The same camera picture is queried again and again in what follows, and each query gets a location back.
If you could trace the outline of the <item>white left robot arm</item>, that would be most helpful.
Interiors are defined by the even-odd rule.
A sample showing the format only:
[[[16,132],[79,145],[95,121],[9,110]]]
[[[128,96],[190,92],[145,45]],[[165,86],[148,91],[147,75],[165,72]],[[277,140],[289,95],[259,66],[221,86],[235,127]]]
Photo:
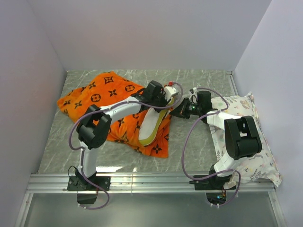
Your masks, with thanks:
[[[91,190],[95,186],[97,149],[107,140],[113,123],[149,108],[157,113],[167,110],[173,106],[171,101],[177,94],[178,90],[173,84],[163,87],[153,80],[146,88],[120,102],[100,107],[91,105],[73,127],[80,142],[78,148],[73,148],[80,150],[80,162],[77,167],[80,187]]]

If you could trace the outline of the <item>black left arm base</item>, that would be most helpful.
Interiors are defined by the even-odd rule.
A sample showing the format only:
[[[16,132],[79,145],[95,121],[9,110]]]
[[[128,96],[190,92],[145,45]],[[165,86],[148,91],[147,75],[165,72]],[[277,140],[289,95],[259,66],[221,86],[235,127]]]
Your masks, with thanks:
[[[111,177],[93,175],[88,178],[93,184],[87,182],[82,175],[69,177],[67,191],[77,193],[77,203],[80,205],[92,205],[96,202],[99,192],[106,192],[109,198]]]

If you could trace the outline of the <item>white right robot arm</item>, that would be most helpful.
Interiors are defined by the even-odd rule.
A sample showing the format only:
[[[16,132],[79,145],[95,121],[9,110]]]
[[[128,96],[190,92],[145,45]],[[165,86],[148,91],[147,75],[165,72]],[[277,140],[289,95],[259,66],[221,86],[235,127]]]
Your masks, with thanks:
[[[229,108],[226,100],[223,100],[225,104],[223,109],[213,108],[211,102],[213,92],[211,89],[199,87],[195,103],[189,98],[184,98],[170,114],[182,119],[189,119],[195,115],[198,116],[197,122],[202,121],[224,131],[226,152],[212,166],[209,175],[193,177],[184,172],[185,176],[193,181],[208,181],[212,188],[219,189],[230,181],[243,160],[253,157],[262,150],[262,144],[253,117],[226,113]]]

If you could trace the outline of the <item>white pillow yellow edge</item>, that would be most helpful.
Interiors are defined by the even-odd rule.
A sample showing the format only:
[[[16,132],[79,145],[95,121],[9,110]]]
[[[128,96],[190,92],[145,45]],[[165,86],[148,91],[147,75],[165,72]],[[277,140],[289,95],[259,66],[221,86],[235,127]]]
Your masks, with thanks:
[[[169,108],[162,109],[160,112],[153,108],[148,109],[138,134],[138,141],[141,147],[151,145],[155,141],[160,124],[169,113]]]

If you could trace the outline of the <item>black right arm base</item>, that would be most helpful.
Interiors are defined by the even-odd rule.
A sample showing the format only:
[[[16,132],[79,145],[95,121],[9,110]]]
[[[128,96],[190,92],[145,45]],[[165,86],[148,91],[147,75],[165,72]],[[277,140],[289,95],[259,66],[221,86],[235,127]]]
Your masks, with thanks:
[[[207,192],[206,198],[210,204],[223,205],[227,201],[226,190],[223,188],[227,183],[231,175],[225,177],[213,176],[205,180],[192,180],[189,183],[194,186],[196,191],[219,191],[219,192]]]

